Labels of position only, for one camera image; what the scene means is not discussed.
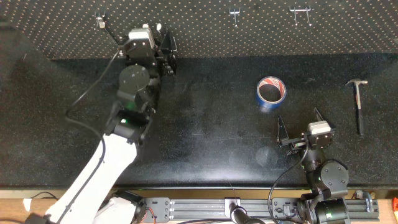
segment wooden floor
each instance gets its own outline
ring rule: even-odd
[[[53,205],[54,199],[32,199],[30,204],[30,212],[25,210],[23,199],[0,199],[0,220],[7,218],[23,222],[30,213],[44,215],[45,211]],[[378,200],[380,208],[380,222],[353,222],[355,224],[397,224],[392,212],[392,200]]]

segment black tabletop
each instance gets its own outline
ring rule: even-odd
[[[49,61],[29,46],[2,47],[0,187],[67,188],[99,139],[67,123],[63,112],[108,60]],[[123,68],[117,60],[72,116],[103,131]],[[264,113],[256,85],[269,75],[285,83],[287,97]],[[356,134],[353,86],[345,86],[352,78],[369,81],[360,87],[364,138]],[[299,160],[276,146],[278,115],[294,138],[316,121],[317,107],[336,126],[325,154],[349,167],[349,186],[396,188],[397,82],[393,54],[179,59],[177,76],[163,78],[147,139],[116,186],[269,188]],[[279,186],[306,188],[303,170],[293,170]]]

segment hammer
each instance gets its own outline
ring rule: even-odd
[[[356,113],[356,119],[358,122],[358,133],[363,136],[364,135],[364,126],[363,126],[363,119],[362,119],[362,110],[361,110],[361,99],[359,97],[359,85],[363,84],[363,85],[367,85],[368,81],[367,80],[360,80],[358,78],[354,78],[350,81],[348,81],[348,84],[350,83],[354,83],[355,86],[355,90],[356,90],[356,105],[358,106],[358,110]]]

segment hammer handle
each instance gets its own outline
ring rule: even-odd
[[[364,126],[363,126],[363,118],[362,118],[362,109],[357,110],[356,119],[358,121],[358,133],[361,136],[363,136],[364,135]]]

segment black pegboard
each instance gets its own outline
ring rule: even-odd
[[[305,13],[289,7],[310,6]],[[240,8],[238,27],[229,9]],[[179,57],[398,52],[398,2],[299,0],[5,0],[2,14],[48,58],[108,58],[113,41],[94,14],[109,13],[120,38],[161,22],[175,35]]]

